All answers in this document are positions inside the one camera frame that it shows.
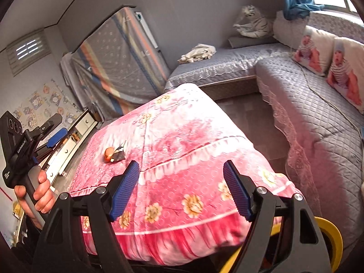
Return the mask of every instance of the silver bolt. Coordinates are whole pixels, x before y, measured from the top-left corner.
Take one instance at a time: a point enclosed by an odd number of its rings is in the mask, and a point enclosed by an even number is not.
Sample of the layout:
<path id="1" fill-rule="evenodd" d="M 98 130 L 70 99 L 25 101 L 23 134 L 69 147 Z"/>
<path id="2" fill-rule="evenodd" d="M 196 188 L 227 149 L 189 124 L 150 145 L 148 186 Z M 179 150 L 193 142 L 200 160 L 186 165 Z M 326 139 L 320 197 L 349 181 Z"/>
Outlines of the silver bolt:
<path id="1" fill-rule="evenodd" d="M 267 189 L 265 189 L 265 187 L 258 187 L 257 191 L 259 194 L 262 194 L 262 195 L 267 193 Z"/>
<path id="2" fill-rule="evenodd" d="M 59 199 L 61 200 L 66 200 L 68 198 L 68 193 L 63 192 L 59 195 Z"/>
<path id="3" fill-rule="evenodd" d="M 294 195 L 294 198 L 295 198 L 296 200 L 298 200 L 298 201 L 302 201 L 302 200 L 303 200 L 303 196 L 302 196 L 301 194 L 299 194 L 299 193 L 296 193 L 296 194 Z"/>
<path id="4" fill-rule="evenodd" d="M 104 194 L 106 192 L 106 188 L 105 187 L 98 187 L 96 189 L 96 193 L 97 194 Z"/>

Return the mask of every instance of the ceiling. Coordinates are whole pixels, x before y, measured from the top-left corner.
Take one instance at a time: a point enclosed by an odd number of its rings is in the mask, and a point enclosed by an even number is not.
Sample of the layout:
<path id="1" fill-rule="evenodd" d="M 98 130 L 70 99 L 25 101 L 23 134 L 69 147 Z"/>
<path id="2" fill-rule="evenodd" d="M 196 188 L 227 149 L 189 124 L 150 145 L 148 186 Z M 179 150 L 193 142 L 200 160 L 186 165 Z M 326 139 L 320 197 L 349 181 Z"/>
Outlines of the ceiling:
<path id="1" fill-rule="evenodd" d="M 0 51 L 9 43 L 58 22 L 73 0 L 14 0 L 0 22 Z"/>

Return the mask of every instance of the striped shirt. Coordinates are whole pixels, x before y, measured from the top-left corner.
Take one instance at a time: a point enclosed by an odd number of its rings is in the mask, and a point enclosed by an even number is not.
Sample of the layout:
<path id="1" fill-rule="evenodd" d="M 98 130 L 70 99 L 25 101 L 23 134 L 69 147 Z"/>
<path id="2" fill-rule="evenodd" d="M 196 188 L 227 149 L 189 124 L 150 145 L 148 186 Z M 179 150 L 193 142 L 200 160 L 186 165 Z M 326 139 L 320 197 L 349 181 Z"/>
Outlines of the striped shirt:
<path id="1" fill-rule="evenodd" d="M 336 83 L 342 87 L 347 88 L 347 82 L 349 80 L 350 66 L 346 60 L 343 60 L 342 64 L 336 65 L 334 62 L 330 68 L 332 74 L 334 75 Z"/>
<path id="2" fill-rule="evenodd" d="M 302 57 L 309 60 L 312 54 L 312 49 L 315 48 L 314 43 L 310 40 L 307 45 L 302 44 L 300 46 L 300 52 L 302 54 Z"/>

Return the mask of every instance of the drawer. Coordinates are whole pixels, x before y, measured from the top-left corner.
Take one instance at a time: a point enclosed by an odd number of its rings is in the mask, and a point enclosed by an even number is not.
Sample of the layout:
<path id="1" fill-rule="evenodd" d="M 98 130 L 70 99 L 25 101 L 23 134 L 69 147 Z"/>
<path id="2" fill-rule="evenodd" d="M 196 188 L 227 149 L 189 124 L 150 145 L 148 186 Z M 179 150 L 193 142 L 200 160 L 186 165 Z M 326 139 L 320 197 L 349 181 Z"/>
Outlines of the drawer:
<path id="1" fill-rule="evenodd" d="M 59 170 L 61 169 L 64 161 L 66 161 L 67 157 L 69 156 L 70 152 L 73 150 L 73 148 L 76 146 L 76 142 L 73 141 L 71 138 L 63 145 L 61 150 L 58 152 L 55 159 L 52 161 L 50 166 L 47 170 L 47 178 L 52 181 L 57 176 Z"/>
<path id="2" fill-rule="evenodd" d="M 78 121 L 75 127 L 81 135 L 84 135 L 94 122 L 95 120 L 92 118 L 90 113 L 86 113 L 86 115 Z"/>

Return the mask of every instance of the sofa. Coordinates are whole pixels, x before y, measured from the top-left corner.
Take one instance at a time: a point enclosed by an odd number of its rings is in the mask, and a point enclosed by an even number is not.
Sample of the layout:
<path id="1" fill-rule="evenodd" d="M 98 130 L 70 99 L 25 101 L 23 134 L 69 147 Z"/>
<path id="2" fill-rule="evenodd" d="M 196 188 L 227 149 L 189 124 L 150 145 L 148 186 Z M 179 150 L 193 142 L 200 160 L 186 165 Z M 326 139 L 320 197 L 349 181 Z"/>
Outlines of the sofa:
<path id="1" fill-rule="evenodd" d="M 276 127 L 291 146 L 286 174 L 305 195 L 315 216 L 338 227 L 345 259 L 364 229 L 362 141 L 341 113 L 308 88 L 307 81 L 359 129 L 364 126 L 364 116 L 324 77 L 291 59 L 307 24 L 364 43 L 364 25 L 359 18 L 315 11 L 309 18 L 288 22 L 278 12 L 273 27 L 280 43 L 221 49 L 210 60 L 180 65 L 165 91 L 195 83 L 211 98 L 222 99 L 259 89 L 273 108 Z"/>

